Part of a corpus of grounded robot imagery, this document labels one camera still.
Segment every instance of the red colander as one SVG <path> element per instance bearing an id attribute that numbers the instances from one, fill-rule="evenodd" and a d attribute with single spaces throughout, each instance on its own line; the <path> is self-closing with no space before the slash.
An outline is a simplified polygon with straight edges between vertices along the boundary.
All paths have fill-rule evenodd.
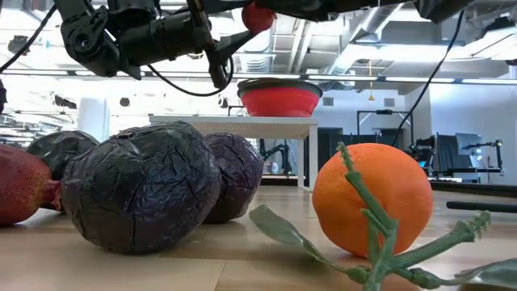
<path id="1" fill-rule="evenodd" d="M 301 80 L 256 78 L 237 86 L 250 116 L 311 117 L 323 95 L 319 86 Z"/>

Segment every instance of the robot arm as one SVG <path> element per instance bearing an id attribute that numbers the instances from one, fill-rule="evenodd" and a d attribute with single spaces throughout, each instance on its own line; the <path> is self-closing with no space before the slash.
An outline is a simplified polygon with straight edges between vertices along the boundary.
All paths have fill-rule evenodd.
<path id="1" fill-rule="evenodd" d="M 336 19 L 341 12 L 407 1 L 187 0 L 186 7 L 158 17 L 162 13 L 159 0 L 108 0 L 108 8 L 101 6 L 97 10 L 90 0 L 54 0 L 63 19 L 61 34 L 66 52 L 94 74 L 113 77 L 122 71 L 140 80 L 143 65 L 173 61 L 189 53 L 205 51 L 210 77 L 216 88 L 227 85 L 226 63 L 232 54 L 260 32 L 223 36 L 216 42 L 210 34 L 210 14 L 254 3 L 259 9 L 300 19 L 329 21 Z M 473 1 L 418 0 L 416 5 L 424 18 L 439 22 Z"/>

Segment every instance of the table leg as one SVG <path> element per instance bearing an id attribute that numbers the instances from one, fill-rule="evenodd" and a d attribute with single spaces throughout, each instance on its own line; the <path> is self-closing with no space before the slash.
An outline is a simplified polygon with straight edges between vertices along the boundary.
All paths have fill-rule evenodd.
<path id="1" fill-rule="evenodd" d="M 317 167 L 317 125 L 311 125 L 309 127 L 309 191 L 314 190 Z"/>
<path id="2" fill-rule="evenodd" d="M 298 159 L 296 161 L 296 166 L 298 168 L 298 187 L 304 187 L 304 140 L 298 140 Z"/>

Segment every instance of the orange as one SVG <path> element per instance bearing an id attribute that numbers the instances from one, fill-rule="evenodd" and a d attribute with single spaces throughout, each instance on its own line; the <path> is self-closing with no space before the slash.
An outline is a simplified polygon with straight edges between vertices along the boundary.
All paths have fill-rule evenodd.
<path id="1" fill-rule="evenodd" d="M 427 176 L 409 155 L 388 145 L 358 144 L 347 147 L 355 170 L 388 215 L 399 221 L 395 253 L 407 250 L 431 218 L 432 190 Z M 366 208 L 345 179 L 341 153 L 320 170 L 313 192 L 313 206 L 326 237 L 336 246 L 365 257 Z"/>

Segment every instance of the wooden table surface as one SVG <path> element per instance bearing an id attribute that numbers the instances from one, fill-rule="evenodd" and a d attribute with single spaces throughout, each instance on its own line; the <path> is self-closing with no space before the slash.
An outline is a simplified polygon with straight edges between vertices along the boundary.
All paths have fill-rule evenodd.
<path id="1" fill-rule="evenodd" d="M 415 246 L 450 230 L 473 213 L 445 208 L 447 200 L 511 201 L 435 193 L 431 223 Z M 265 203 L 291 221 L 316 247 L 342 265 L 361 264 L 327 240 L 308 193 L 294 187 L 261 187 L 250 208 Z M 464 244 L 422 267 L 440 276 L 517 257 L 517 215 L 494 213 L 483 239 Z M 361 290 L 298 251 L 271 241 L 246 216 L 220 226 L 200 226 L 175 248 L 156 255 L 123 256 L 84 240 L 68 219 L 40 210 L 21 225 L 0 229 L 1 291 L 308 291 Z M 383 290 L 418 290 L 395 276 Z M 483 290 L 474 287 L 461 290 Z"/>

